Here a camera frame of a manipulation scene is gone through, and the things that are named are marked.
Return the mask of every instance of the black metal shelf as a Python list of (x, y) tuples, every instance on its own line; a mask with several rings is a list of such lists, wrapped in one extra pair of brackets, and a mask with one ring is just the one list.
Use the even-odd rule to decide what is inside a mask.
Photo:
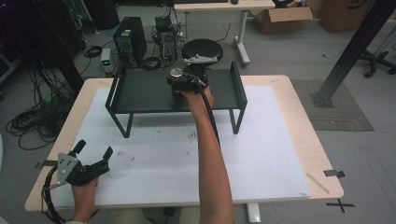
[[(216, 96), (213, 110), (228, 109), (233, 125), (233, 133), (238, 133), (248, 99), (236, 62), (231, 69), (207, 70), (210, 90)], [(114, 119), (125, 138), (129, 137), (134, 114), (186, 112), (186, 99), (175, 96), (166, 78), (169, 71), (132, 71), (121, 68), (113, 80), (106, 101), (106, 109)], [(233, 110), (239, 109), (235, 123)], [(117, 114), (129, 114), (125, 131), (117, 119)]]

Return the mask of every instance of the human hand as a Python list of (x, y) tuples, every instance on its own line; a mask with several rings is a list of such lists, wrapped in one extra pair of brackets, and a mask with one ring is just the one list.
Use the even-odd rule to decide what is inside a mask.
[[(204, 93), (206, 95), (207, 101), (209, 102), (210, 107), (212, 107), (215, 98), (210, 91), (210, 87), (206, 87), (204, 89)], [(192, 113), (192, 116), (196, 119), (209, 119), (209, 115), (207, 114), (207, 109), (205, 106), (204, 99), (200, 93), (193, 93), (188, 91), (183, 91), (182, 94), (186, 97), (189, 102), (189, 108)]]
[(73, 197), (75, 199), (75, 214), (72, 218), (73, 221), (87, 222), (90, 219), (95, 203), (96, 186), (98, 182), (99, 177), (96, 177), (84, 186), (72, 185)]

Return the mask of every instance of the human arm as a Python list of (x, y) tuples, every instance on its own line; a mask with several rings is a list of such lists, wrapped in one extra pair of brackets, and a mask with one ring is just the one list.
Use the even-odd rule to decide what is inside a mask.
[(96, 185), (99, 177), (84, 186), (72, 185), (73, 197), (75, 200), (75, 213), (72, 221), (87, 222), (91, 218), (96, 196)]
[[(210, 88), (205, 94), (212, 106)], [(201, 223), (233, 223), (233, 199), (219, 142), (200, 94), (183, 92), (195, 119), (198, 133), (199, 194)]]

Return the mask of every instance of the white paper sheet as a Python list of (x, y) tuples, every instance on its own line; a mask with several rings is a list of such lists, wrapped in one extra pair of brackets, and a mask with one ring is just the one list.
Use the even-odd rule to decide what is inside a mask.
[[(245, 91), (248, 103), (239, 134), (233, 134), (228, 110), (214, 111), (234, 202), (309, 197), (272, 88), (245, 86)], [(101, 160), (108, 146), (114, 150), (95, 203), (199, 202), (197, 134), (191, 114), (135, 114), (131, 136), (124, 138), (105, 109), (108, 92), (97, 91), (76, 138), (76, 143), (87, 142), (78, 154), (83, 165)], [(127, 116), (119, 118), (126, 125)], [(56, 189), (53, 201), (58, 207), (74, 206), (70, 185)]]

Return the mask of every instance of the wooden table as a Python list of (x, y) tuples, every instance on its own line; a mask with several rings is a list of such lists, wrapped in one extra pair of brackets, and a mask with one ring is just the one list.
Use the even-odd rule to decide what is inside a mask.
[(228, 3), (210, 3), (210, 4), (176, 4), (175, 10), (182, 11), (185, 13), (186, 20), (186, 42), (189, 41), (188, 29), (189, 29), (189, 13), (193, 11), (224, 11), (224, 10), (241, 10), (241, 22), (239, 26), (239, 36), (235, 37), (235, 44), (238, 47), (239, 53), (242, 57), (242, 65), (246, 66), (250, 64), (247, 51), (245, 49), (243, 40), (245, 32), (245, 24), (248, 17), (248, 10), (251, 9), (268, 9), (274, 8), (275, 4), (271, 0), (239, 0), (237, 5), (233, 5), (231, 2)]
[[(112, 78), (92, 78), (84, 86), (67, 118), (64, 127), (49, 154), (49, 161), (57, 161), (58, 153), (67, 153), (73, 146), (78, 130), (84, 120), (96, 90), (110, 87)], [(344, 191), (336, 176), (327, 177), (323, 171), (332, 170), (332, 165), (305, 114), (304, 108), (286, 76), (242, 76), (244, 85), (270, 85), (278, 106), (287, 124), (290, 139), (304, 170), (306, 182), (311, 190), (310, 200), (341, 198)], [(50, 167), (43, 167), (26, 201), (28, 211), (41, 210), (41, 188)]]

